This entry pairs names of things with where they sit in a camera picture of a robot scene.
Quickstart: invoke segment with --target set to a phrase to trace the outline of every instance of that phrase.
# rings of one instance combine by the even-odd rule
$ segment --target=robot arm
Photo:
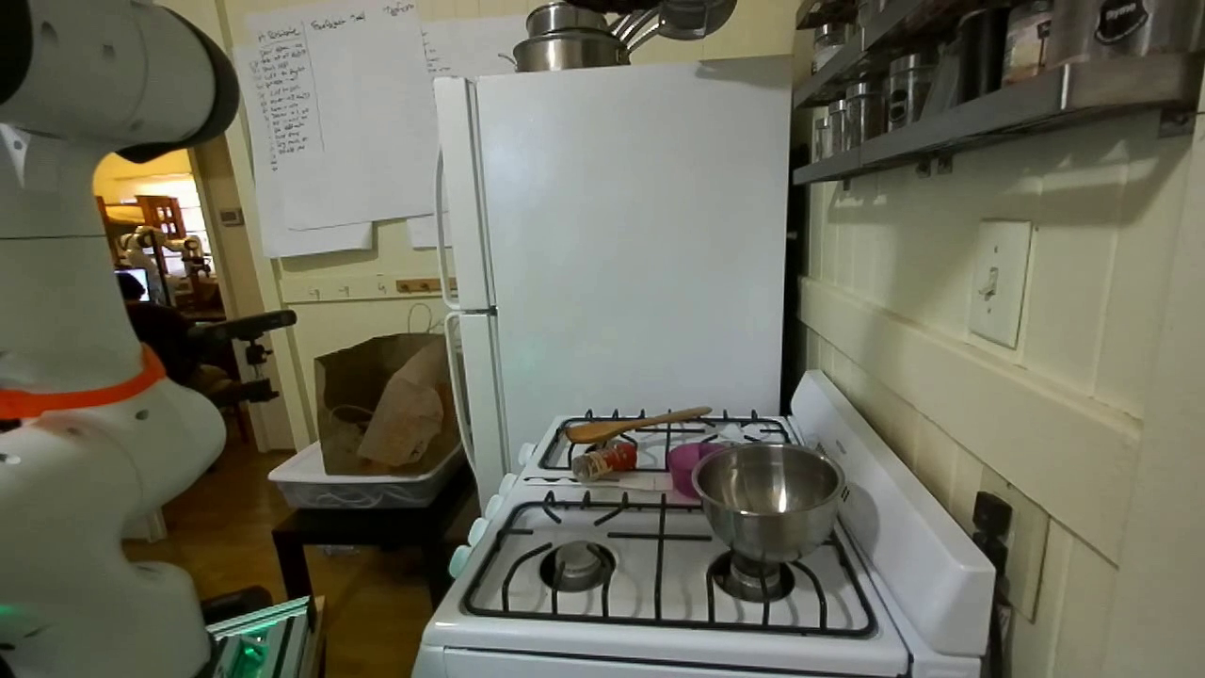
[[[126,317],[90,178],[230,124],[228,55],[150,0],[0,0],[0,676],[196,676],[186,571],[122,528],[224,451]]]

